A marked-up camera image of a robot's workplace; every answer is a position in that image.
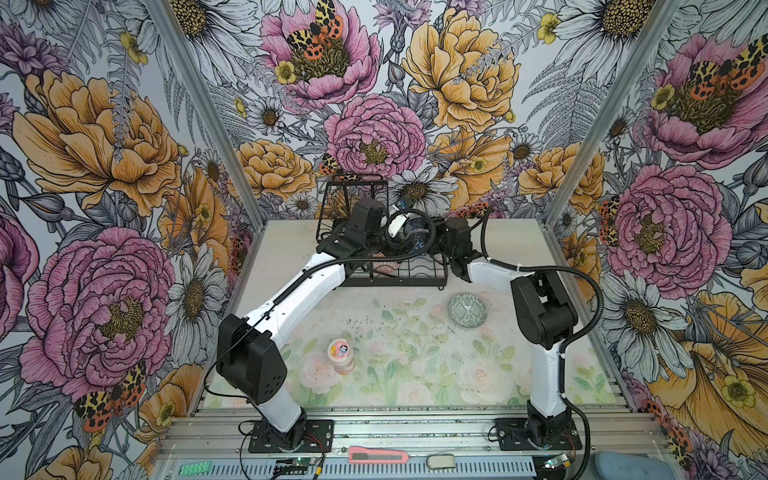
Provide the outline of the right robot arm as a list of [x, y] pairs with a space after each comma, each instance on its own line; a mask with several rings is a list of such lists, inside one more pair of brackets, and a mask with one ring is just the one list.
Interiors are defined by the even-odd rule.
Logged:
[[537, 448], [553, 445], [572, 429], [572, 408], [565, 400], [565, 344], [574, 335], [578, 314], [560, 277], [569, 270], [492, 259], [474, 248], [465, 218], [441, 221], [433, 249], [456, 277], [511, 296], [518, 329], [531, 347], [534, 383], [525, 435]]

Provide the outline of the pink utility knife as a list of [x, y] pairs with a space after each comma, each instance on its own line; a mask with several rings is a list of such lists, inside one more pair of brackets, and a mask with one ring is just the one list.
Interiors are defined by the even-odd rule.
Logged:
[[396, 465], [406, 464], [410, 456], [401, 450], [376, 449], [360, 446], [353, 446], [348, 451], [348, 461], [350, 464], [362, 465]]

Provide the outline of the blue cloth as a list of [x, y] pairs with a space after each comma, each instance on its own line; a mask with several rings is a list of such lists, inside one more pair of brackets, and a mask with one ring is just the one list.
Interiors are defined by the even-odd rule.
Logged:
[[595, 467], [605, 480], [673, 480], [674, 471], [664, 462], [647, 456], [601, 451]]

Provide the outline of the pink lidded small jar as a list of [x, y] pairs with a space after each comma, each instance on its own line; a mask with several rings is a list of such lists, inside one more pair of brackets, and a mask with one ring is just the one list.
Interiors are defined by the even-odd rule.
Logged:
[[328, 360], [340, 375], [349, 375], [355, 368], [354, 351], [344, 338], [332, 340], [327, 348]]

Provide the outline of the orange patterned ceramic bowl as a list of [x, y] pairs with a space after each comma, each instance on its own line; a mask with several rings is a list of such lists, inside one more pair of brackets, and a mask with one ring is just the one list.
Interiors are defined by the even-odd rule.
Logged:
[[397, 278], [400, 263], [396, 261], [373, 262], [372, 267], [376, 275]]

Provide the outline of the black wire dish rack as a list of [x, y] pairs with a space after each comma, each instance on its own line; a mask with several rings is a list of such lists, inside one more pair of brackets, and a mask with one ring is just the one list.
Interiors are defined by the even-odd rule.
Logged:
[[345, 287], [446, 287], [445, 256], [427, 245], [429, 222], [404, 214], [412, 204], [392, 197], [383, 176], [335, 173], [321, 187], [317, 251], [368, 260], [345, 267]]

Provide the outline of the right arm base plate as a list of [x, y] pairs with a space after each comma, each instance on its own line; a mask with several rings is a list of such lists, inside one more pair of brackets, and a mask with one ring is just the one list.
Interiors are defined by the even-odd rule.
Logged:
[[525, 418], [497, 418], [494, 420], [493, 433], [502, 451], [576, 451], [583, 448], [577, 426], [570, 420], [566, 427], [554, 434], [534, 439]]

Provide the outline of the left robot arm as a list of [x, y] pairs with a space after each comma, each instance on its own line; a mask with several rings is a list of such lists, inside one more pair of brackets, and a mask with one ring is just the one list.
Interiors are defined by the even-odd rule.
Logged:
[[306, 265], [275, 295], [220, 324], [214, 370], [242, 392], [266, 427], [268, 444], [294, 451], [307, 438], [307, 415], [284, 383], [281, 350], [306, 315], [356, 270], [425, 254], [437, 237], [435, 220], [415, 208], [392, 210], [372, 198], [359, 200], [347, 220], [323, 237]]

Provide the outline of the blue floral ceramic bowl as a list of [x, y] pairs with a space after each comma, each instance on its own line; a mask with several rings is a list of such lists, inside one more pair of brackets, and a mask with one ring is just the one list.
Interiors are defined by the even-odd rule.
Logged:
[[423, 218], [407, 220], [404, 225], [406, 250], [409, 253], [417, 252], [431, 245], [431, 235], [434, 223]]

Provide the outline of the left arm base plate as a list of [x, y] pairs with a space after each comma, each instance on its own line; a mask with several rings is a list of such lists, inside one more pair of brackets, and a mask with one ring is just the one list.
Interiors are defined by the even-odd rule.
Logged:
[[259, 420], [248, 435], [248, 452], [329, 453], [332, 449], [334, 428], [333, 420], [300, 420], [289, 432], [283, 433], [266, 420]]

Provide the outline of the grey oval object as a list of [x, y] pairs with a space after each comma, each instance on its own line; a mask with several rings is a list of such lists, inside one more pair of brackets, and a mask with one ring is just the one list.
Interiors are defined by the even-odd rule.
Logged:
[[453, 454], [434, 454], [426, 458], [429, 470], [451, 470], [456, 468], [456, 458]]

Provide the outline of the green patterned ceramic bowl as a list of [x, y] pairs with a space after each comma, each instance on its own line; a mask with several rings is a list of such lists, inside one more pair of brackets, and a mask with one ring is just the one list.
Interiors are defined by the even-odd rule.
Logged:
[[488, 318], [485, 302], [472, 293], [458, 293], [450, 298], [447, 305], [449, 319], [466, 329], [481, 327]]

